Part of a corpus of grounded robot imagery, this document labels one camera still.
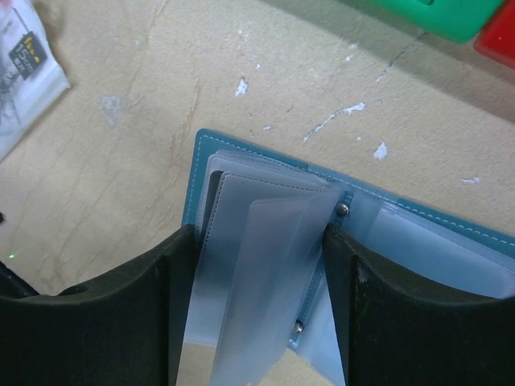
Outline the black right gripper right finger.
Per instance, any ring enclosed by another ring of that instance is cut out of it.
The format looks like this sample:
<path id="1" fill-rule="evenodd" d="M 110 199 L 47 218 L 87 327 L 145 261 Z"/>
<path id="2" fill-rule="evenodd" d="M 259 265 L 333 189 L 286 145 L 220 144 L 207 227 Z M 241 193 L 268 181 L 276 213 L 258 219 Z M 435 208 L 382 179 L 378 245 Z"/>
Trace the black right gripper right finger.
<path id="1" fill-rule="evenodd" d="M 513 298 L 439 284 L 334 224 L 322 250 L 346 384 L 513 384 Z"/>

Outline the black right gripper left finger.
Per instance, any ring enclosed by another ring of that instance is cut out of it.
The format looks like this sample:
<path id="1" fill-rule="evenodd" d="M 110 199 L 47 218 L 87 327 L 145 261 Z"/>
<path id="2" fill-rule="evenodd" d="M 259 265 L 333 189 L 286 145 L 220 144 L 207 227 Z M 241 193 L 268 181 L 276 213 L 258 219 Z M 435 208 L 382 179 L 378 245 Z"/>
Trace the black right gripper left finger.
<path id="1" fill-rule="evenodd" d="M 2 384 L 175 384 L 196 265 L 189 224 L 56 296 L 1 295 Z"/>

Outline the blue leather card holder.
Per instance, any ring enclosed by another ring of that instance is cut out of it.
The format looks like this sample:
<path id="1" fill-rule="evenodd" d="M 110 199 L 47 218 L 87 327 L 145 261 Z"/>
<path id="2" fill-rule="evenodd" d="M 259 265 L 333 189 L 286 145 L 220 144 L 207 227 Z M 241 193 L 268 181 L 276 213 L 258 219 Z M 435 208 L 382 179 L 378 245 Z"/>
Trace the blue leather card holder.
<path id="1" fill-rule="evenodd" d="M 213 385 L 257 384 L 286 350 L 348 385 L 329 224 L 439 284 L 514 300 L 512 236 L 210 129 L 196 135 L 183 222 L 200 247 L 185 338 L 215 347 Z"/>

